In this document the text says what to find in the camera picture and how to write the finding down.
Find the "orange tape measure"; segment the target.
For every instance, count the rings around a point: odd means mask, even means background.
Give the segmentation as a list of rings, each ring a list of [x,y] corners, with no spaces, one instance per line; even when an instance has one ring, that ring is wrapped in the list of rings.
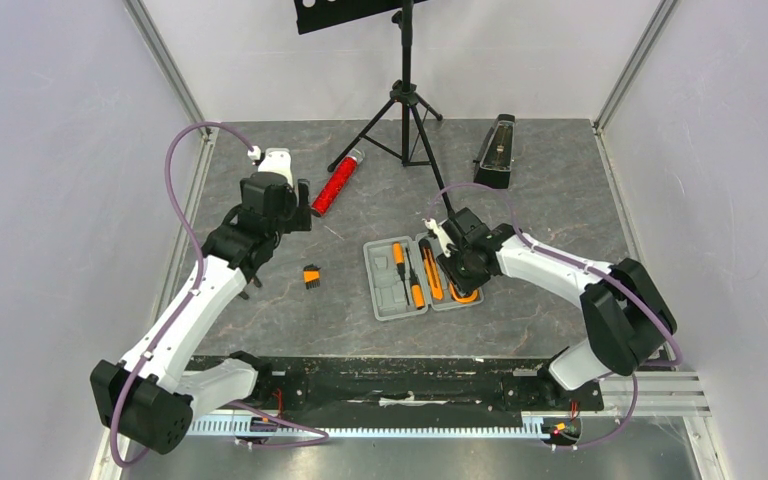
[[[471,304],[480,298],[479,290],[474,290],[469,294],[463,294],[458,290],[454,283],[450,283],[448,288],[451,299],[459,304]]]

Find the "orange black utility knife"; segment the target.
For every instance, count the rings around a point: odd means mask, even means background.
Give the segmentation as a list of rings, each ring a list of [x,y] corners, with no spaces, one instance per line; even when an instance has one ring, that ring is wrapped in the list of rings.
[[[419,241],[419,248],[431,289],[431,296],[436,301],[442,301],[444,299],[444,287],[430,241],[428,239],[421,239]]]

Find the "orange handled screwdriver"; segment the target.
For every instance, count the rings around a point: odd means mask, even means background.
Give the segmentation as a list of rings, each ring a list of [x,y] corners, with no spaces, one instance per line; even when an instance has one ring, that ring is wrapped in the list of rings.
[[[400,242],[394,242],[391,246],[391,250],[396,266],[396,271],[403,287],[406,304],[410,305],[410,296],[407,288],[405,258],[402,244]]]
[[[421,286],[419,284],[418,276],[416,274],[415,269],[413,268],[410,253],[407,253],[407,260],[408,260],[408,277],[409,277],[411,297],[412,297],[415,308],[417,310],[421,310],[425,307],[425,298],[422,293]]]

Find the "grey plastic tool case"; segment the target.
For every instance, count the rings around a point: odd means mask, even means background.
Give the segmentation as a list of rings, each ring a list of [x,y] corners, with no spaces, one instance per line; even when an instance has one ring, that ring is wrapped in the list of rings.
[[[428,234],[367,242],[362,248],[373,315],[381,322],[477,306],[484,294],[457,294],[442,271],[442,250]]]

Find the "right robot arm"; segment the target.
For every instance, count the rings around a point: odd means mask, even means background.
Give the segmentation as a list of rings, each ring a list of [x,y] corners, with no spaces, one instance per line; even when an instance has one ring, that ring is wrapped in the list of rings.
[[[634,259],[610,264],[579,257],[511,224],[489,228],[468,208],[424,224],[441,249],[437,263],[458,294],[504,276],[580,309],[585,340],[555,355],[537,382],[540,400],[551,408],[566,406],[592,380],[631,375],[663,345],[675,344],[676,320],[646,268]]]

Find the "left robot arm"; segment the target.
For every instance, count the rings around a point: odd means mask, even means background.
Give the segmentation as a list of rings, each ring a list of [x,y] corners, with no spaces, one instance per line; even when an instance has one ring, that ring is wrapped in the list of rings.
[[[240,192],[240,203],[198,245],[193,270],[160,319],[118,362],[101,360],[91,371],[97,411],[113,437],[167,454],[210,411],[237,399],[250,408],[271,401],[272,379],[243,358],[184,376],[195,348],[228,304],[256,281],[282,237],[312,227],[306,179],[291,185],[283,174],[255,173],[241,180]]]

